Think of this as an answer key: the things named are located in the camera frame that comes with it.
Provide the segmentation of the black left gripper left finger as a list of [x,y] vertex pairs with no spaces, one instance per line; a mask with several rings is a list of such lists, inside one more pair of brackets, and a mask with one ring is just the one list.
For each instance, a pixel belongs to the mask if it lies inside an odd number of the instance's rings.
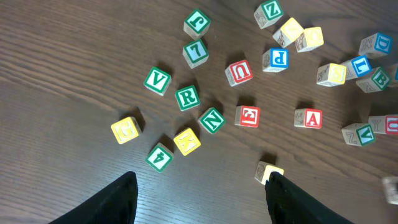
[[129,171],[50,224],[133,224],[137,196],[136,173]]

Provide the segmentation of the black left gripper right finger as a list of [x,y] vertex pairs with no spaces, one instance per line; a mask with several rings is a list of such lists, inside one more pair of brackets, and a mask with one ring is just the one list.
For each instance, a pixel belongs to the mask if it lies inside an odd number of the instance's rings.
[[278,172],[271,172],[265,191],[272,223],[353,224]]

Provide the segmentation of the yellow C block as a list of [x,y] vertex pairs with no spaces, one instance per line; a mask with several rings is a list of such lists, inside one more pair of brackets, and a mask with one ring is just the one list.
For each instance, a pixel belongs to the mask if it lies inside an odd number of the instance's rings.
[[255,174],[254,174],[254,178],[258,182],[260,182],[262,185],[265,185],[266,182],[269,180],[270,174],[272,172],[278,172],[281,175],[284,174],[283,169],[281,169],[275,165],[266,163],[264,161],[259,161],[256,171],[255,171]]

